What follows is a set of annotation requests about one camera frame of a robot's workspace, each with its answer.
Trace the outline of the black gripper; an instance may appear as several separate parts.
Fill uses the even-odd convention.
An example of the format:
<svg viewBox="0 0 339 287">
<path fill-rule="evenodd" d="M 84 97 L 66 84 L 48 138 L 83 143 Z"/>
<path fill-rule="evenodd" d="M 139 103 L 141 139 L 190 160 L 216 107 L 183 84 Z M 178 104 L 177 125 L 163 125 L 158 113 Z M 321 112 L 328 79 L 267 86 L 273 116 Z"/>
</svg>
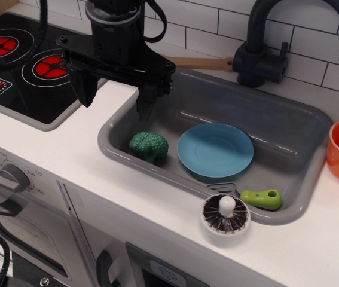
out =
<svg viewBox="0 0 339 287">
<path fill-rule="evenodd" d="M 143 8 L 112 14 L 89 8 L 90 35 L 61 36 L 56 40 L 63 51 L 63 61 L 70 84 L 79 102 L 89 107 L 97 93 L 99 78 L 139 87 L 136 101 L 138 118 L 148 121 L 157 96 L 169 94 L 173 62 L 152 51 L 149 43 L 161 41 L 167 30 L 167 19 L 158 10 L 162 32 L 155 37 L 144 35 Z"/>
</svg>

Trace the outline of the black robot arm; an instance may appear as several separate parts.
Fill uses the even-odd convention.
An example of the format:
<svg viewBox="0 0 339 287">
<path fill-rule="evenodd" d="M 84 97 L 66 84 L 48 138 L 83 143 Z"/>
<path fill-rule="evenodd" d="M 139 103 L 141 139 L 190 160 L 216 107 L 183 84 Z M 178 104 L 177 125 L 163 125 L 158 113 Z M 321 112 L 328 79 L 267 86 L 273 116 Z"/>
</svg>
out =
<svg viewBox="0 0 339 287">
<path fill-rule="evenodd" d="M 138 118 L 149 119 L 158 97 L 169 94 L 176 65 L 148 47 L 163 39 L 144 35 L 145 1 L 87 1 L 90 35 L 57 39 L 70 84 L 80 103 L 90 106 L 100 78 L 135 86 Z"/>
</svg>

